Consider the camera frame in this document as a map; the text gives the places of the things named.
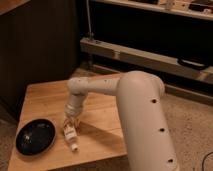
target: black bowl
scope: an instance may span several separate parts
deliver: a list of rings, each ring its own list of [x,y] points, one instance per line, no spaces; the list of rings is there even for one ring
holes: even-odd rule
[[[23,155],[36,155],[46,150],[55,138],[55,127],[47,119],[27,123],[16,137],[16,148]]]

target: handle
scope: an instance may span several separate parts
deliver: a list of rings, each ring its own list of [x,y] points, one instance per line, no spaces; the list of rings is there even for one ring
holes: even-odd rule
[[[195,69],[195,70],[199,70],[199,71],[204,70],[204,69],[209,67],[209,65],[206,65],[206,64],[195,64],[195,63],[192,64],[191,62],[186,62],[182,59],[178,59],[177,63],[179,65],[182,65],[182,66],[185,66],[185,67],[188,67],[188,68],[192,68],[192,69]]]

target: wall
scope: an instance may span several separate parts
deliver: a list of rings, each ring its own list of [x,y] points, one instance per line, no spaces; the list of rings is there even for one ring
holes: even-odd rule
[[[67,79],[79,63],[74,0],[32,0],[0,16],[0,104],[19,118],[30,83]]]

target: cable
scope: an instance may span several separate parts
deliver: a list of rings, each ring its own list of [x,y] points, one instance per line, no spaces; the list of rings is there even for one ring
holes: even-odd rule
[[[213,154],[213,151],[210,152],[210,153],[208,153],[208,154],[206,154],[206,155],[203,157],[203,161],[202,161],[202,171],[205,171],[205,168],[204,168],[204,166],[205,166],[205,161],[206,161],[207,157],[209,157],[211,154]]]

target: wooden tabletop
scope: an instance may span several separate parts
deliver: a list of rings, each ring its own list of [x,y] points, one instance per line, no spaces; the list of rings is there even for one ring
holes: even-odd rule
[[[0,15],[13,10],[28,1],[30,0],[0,0]]]
[[[82,122],[77,130],[79,151],[71,152],[61,132],[68,98],[66,83],[57,81],[28,87],[18,130],[33,119],[46,118],[56,127],[56,139],[48,151],[33,158],[21,156],[13,147],[9,171],[50,170],[126,154],[115,97],[95,93],[89,93],[84,103]]]

